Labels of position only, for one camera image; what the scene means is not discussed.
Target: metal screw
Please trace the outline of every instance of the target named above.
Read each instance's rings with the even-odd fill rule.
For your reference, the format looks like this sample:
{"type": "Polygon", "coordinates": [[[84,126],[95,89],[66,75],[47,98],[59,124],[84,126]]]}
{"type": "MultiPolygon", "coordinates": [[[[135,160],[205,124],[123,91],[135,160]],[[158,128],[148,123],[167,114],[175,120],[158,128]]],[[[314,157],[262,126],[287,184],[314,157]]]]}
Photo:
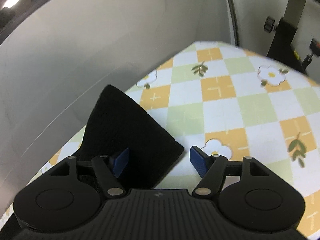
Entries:
{"type": "Polygon", "coordinates": [[[207,196],[211,193],[211,190],[206,187],[200,187],[200,188],[197,188],[195,192],[199,196],[207,196]]]}
{"type": "Polygon", "coordinates": [[[119,187],[112,187],[112,188],[108,189],[107,193],[110,196],[119,196],[123,193],[123,190],[119,187]]]}

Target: checkered tablecloth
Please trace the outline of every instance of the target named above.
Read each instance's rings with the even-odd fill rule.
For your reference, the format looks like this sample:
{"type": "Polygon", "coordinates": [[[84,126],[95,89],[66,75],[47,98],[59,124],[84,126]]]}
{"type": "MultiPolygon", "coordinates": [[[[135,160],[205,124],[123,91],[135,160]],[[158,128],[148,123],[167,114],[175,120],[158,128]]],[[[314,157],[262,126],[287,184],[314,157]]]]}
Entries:
{"type": "MultiPolygon", "coordinates": [[[[320,87],[314,81],[241,48],[195,42],[126,94],[185,148],[157,188],[193,190],[200,181],[189,160],[193,145],[235,161],[253,156],[305,198],[298,230],[311,238],[320,235],[320,87]]],[[[73,154],[83,133],[35,178],[73,154]]]]}

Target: orange square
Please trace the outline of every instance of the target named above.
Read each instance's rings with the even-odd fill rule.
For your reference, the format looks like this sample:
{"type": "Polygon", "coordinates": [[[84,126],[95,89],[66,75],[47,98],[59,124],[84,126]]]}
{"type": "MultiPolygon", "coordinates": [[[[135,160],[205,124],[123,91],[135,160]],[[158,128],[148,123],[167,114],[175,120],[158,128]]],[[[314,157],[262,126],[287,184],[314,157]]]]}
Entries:
{"type": "Polygon", "coordinates": [[[306,152],[316,149],[315,139],[305,116],[280,121],[280,126],[287,147],[294,139],[297,138],[298,133],[300,133],[299,140],[305,145],[306,152]]]}
{"type": "Polygon", "coordinates": [[[244,128],[206,133],[205,141],[207,142],[210,139],[218,139],[223,145],[231,148],[232,158],[230,160],[232,161],[242,161],[243,157],[250,155],[244,128]]]}
{"type": "Polygon", "coordinates": [[[305,197],[304,200],[306,210],[297,229],[308,237],[320,230],[320,190],[305,197]]]}
{"type": "Polygon", "coordinates": [[[310,85],[312,87],[318,87],[319,86],[319,84],[317,82],[313,81],[311,78],[308,78],[308,82],[310,83],[310,85]]]}
{"type": "Polygon", "coordinates": [[[144,89],[141,95],[140,106],[144,110],[168,107],[170,85],[144,89]]]}
{"type": "Polygon", "coordinates": [[[264,88],[266,89],[266,91],[268,93],[278,92],[278,91],[285,91],[285,90],[290,90],[291,89],[291,87],[290,87],[289,83],[287,82],[287,80],[283,81],[282,83],[280,83],[279,86],[276,86],[276,87],[270,86],[267,83],[267,85],[264,88]]]}
{"type": "Polygon", "coordinates": [[[172,66],[173,66],[173,58],[163,63],[160,67],[157,68],[157,70],[172,68],[172,66]]]}
{"type": "Polygon", "coordinates": [[[197,50],[198,62],[222,59],[219,48],[197,50]]]}
{"type": "Polygon", "coordinates": [[[210,101],[236,96],[230,76],[201,79],[202,100],[210,101]]]}
{"type": "Polygon", "coordinates": [[[261,55],[251,51],[251,50],[247,50],[247,49],[244,49],[244,52],[247,56],[258,56],[258,57],[261,57],[261,55]]]}
{"type": "Polygon", "coordinates": [[[50,160],[49,160],[49,163],[54,166],[57,164],[57,161],[58,161],[58,157],[59,157],[59,154],[61,152],[61,149],[57,151],[57,153],[55,155],[53,155],[50,160]]]}

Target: black towel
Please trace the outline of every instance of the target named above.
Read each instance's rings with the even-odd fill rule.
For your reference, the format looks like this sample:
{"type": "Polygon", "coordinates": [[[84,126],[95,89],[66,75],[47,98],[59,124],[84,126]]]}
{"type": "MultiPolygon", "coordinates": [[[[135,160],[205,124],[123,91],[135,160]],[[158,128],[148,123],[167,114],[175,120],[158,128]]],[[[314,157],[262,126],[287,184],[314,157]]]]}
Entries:
{"type": "Polygon", "coordinates": [[[112,155],[129,147],[129,163],[119,177],[125,189],[153,188],[183,152],[183,147],[144,109],[119,89],[108,85],[89,117],[80,161],[112,155]]]}

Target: light green square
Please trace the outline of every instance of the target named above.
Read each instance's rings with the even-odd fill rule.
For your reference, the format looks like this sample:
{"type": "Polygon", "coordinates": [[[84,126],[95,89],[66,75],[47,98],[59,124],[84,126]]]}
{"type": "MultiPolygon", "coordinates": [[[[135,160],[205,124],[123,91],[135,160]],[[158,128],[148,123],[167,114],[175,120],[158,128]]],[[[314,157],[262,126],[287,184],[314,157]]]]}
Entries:
{"type": "Polygon", "coordinates": [[[230,75],[255,72],[249,57],[226,58],[224,62],[230,75]]]}
{"type": "Polygon", "coordinates": [[[200,79],[200,76],[194,74],[192,70],[196,65],[189,64],[172,68],[171,84],[200,79]]]}
{"type": "Polygon", "coordinates": [[[295,89],[294,93],[305,115],[320,112],[320,100],[312,88],[295,89]]]}
{"type": "Polygon", "coordinates": [[[218,47],[225,47],[225,46],[231,46],[229,43],[225,43],[223,41],[218,41],[217,42],[218,47]]]}
{"type": "Polygon", "coordinates": [[[190,52],[190,51],[196,51],[196,44],[193,43],[189,47],[186,47],[182,52],[190,52]]]}
{"type": "Polygon", "coordinates": [[[204,133],[202,103],[170,106],[166,130],[174,137],[204,133]]]}
{"type": "Polygon", "coordinates": [[[289,184],[293,184],[293,176],[291,171],[290,158],[275,163],[266,164],[266,166],[277,174],[281,179],[289,184]]]}
{"type": "Polygon", "coordinates": [[[237,99],[246,127],[278,120],[268,94],[250,95],[237,99]]]}
{"type": "Polygon", "coordinates": [[[85,127],[77,132],[68,142],[82,142],[85,127]]]}
{"type": "Polygon", "coordinates": [[[156,189],[186,188],[191,194],[201,177],[197,174],[184,176],[167,176],[156,187],[156,189]]]}

